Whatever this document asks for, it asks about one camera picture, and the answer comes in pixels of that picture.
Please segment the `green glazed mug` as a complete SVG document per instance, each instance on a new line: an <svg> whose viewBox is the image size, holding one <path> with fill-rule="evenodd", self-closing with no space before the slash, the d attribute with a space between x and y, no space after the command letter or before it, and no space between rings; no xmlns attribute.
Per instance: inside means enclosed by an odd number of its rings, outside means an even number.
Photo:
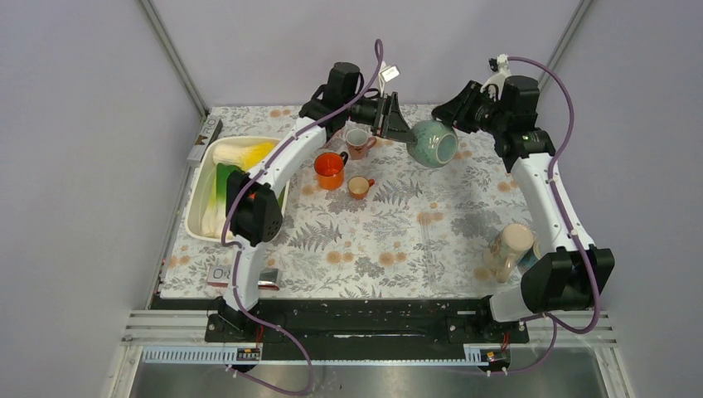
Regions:
<svg viewBox="0 0 703 398"><path fill-rule="evenodd" d="M443 167L458 150L458 137L454 129L440 121L419 121L410 132L414 140L406 144L406 151L424 167Z"/></svg>

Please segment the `salmon pink floral mug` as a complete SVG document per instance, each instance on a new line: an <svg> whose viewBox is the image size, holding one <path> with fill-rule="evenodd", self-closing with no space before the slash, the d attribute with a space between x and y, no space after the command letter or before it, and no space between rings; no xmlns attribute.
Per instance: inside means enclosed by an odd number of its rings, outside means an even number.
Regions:
<svg viewBox="0 0 703 398"><path fill-rule="evenodd" d="M361 160L376 145L377 138L365 129L350 129L345 134L347 152L351 160Z"/></svg>

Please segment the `small red-orange mug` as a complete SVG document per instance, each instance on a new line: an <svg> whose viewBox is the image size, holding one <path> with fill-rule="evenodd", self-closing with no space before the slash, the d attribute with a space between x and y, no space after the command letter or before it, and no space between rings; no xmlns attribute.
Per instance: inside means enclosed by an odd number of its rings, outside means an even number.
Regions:
<svg viewBox="0 0 703 398"><path fill-rule="evenodd" d="M375 185L376 181L372 178L362 176L354 176L347 183L347 190L350 196L356 200L364 199L370 188Z"/></svg>

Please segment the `orange mug black rim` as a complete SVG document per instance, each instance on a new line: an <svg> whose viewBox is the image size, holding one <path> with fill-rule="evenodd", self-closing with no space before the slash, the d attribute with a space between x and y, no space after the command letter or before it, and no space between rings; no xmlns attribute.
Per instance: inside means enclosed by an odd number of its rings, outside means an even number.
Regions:
<svg viewBox="0 0 703 398"><path fill-rule="evenodd" d="M322 189L332 191L342 186L348 158L347 152L326 152L317 156L313 166Z"/></svg>

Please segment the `cream floral mug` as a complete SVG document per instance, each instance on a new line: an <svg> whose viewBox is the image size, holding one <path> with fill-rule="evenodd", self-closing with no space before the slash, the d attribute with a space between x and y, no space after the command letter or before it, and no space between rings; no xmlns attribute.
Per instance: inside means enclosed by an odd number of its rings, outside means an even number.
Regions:
<svg viewBox="0 0 703 398"><path fill-rule="evenodd" d="M534 235L528 226L513 223L505 226L488 244L483 261L495 280L504 284L525 253L533 246Z"/></svg>

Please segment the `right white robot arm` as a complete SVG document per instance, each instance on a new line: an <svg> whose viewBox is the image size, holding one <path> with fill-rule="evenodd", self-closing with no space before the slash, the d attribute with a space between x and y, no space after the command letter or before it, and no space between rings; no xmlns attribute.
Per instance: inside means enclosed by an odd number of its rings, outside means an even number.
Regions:
<svg viewBox="0 0 703 398"><path fill-rule="evenodd" d="M508 322L590 308L593 320L581 330L588 332L599 319L600 294L614 268L612 251L598 248L581 225L557 173L558 152L536 125L540 95L536 80L523 75L507 77L497 99L471 80L431 112L464 133L493 136L498 157L525 197L541 245L541 258L519 287L491 296L490 310L477 316L477 334L489 342L507 332Z"/></svg>

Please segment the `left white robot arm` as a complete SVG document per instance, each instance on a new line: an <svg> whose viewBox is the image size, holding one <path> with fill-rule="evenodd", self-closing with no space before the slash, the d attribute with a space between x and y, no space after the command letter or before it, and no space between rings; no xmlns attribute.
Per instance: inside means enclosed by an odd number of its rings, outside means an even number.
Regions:
<svg viewBox="0 0 703 398"><path fill-rule="evenodd" d="M235 247L231 281L213 328L225 328L236 340L254 336L257 319L248 313L259 301L258 280L264 243L279 232L283 215L278 197L302 162L327 143L347 121L370 126L381 138L402 143L413 141L410 126L400 113L397 93L384 92L385 84L398 77L397 66L377 67L377 89L371 97L358 66L337 62L312 98L303 105L296 124L262 161L248 172L233 172L227 180L227 217L221 237Z"/></svg>

